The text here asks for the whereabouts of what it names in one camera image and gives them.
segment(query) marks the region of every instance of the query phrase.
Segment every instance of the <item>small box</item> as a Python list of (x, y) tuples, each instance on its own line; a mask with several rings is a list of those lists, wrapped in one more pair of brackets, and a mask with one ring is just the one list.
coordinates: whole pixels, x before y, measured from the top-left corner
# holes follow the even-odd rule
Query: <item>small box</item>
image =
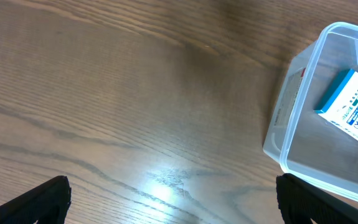
[(358, 140), (358, 72), (340, 72), (315, 112)]

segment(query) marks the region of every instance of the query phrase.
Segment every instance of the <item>brown wood tabletop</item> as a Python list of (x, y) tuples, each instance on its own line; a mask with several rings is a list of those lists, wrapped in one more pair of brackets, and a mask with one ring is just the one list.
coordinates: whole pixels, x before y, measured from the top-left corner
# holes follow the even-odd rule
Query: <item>brown wood tabletop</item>
[(0, 205), (66, 175), (66, 223), (283, 223), (262, 145), (336, 21), (358, 1), (0, 0)]

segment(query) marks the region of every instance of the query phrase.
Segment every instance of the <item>wood grain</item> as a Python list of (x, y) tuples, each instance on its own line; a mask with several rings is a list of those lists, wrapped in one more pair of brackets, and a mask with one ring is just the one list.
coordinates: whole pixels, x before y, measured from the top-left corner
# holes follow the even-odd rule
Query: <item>wood grain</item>
[(0, 204), (66, 175), (66, 223), (283, 223), (262, 144), (335, 21), (358, 1), (0, 0)]

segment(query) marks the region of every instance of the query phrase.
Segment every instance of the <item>transparent plastic box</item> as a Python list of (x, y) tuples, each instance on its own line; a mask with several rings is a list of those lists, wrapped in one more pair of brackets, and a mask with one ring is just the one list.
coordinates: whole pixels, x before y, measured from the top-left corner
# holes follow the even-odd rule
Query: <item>transparent plastic box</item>
[(358, 72), (358, 26), (336, 22), (291, 61), (263, 150), (284, 172), (358, 201), (358, 141), (314, 112), (349, 68)]

